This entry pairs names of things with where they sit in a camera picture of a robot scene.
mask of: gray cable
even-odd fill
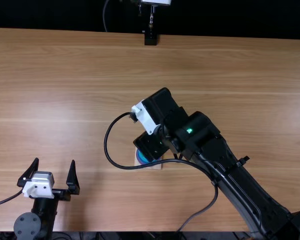
[[[185,225],[187,225],[188,222],[190,222],[194,217],[204,213],[205,211],[207,211],[209,208],[212,207],[212,205],[216,202],[218,198],[218,187],[214,186],[214,198],[212,199],[212,201],[203,209],[201,209],[200,211],[195,212],[194,214],[192,214],[183,224],[182,226],[176,231],[176,233],[180,232]]]
[[[105,0],[104,5],[103,5],[103,10],[102,10],[102,21],[103,21],[103,26],[104,26],[104,30],[107,33],[108,29],[106,27],[106,20],[105,20],[105,15],[106,15],[106,8],[108,5],[109,0]]]

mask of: black background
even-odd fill
[[[0,27],[103,32],[104,0],[0,0]],[[109,0],[109,32],[141,33],[149,6],[138,16],[130,0]],[[160,34],[300,39],[300,0],[172,0],[157,7]]]

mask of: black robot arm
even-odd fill
[[[51,240],[59,201],[68,202],[71,195],[80,193],[74,160],[66,179],[68,189],[53,188],[53,174],[38,171],[38,166],[39,159],[36,158],[17,182],[24,196],[34,199],[31,212],[21,214],[14,223],[17,240]]]
[[[132,107],[146,132],[133,143],[150,161],[168,149],[204,168],[235,206],[256,240],[300,240],[300,211],[290,213],[275,201],[237,159],[211,120],[201,112],[188,116],[167,88]]]

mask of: black clamp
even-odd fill
[[[234,169],[239,168],[246,164],[246,162],[250,159],[250,157],[245,156],[240,158],[235,164],[233,164],[231,167],[229,167],[228,170],[226,170],[222,175],[217,176],[214,180],[211,181],[212,185],[215,186],[218,184],[218,182],[222,179],[227,177]]]

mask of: wood grain tabletop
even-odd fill
[[[188,114],[205,113],[246,169],[300,211],[300,40],[0,28],[0,200],[32,161],[65,188],[76,161],[79,196],[59,202],[55,231],[174,231],[214,196],[198,170],[121,170],[105,158],[110,122],[162,87]],[[109,153],[133,165],[140,123],[122,119]],[[22,195],[0,205],[0,231],[30,212]],[[185,231],[248,231],[220,193]]]

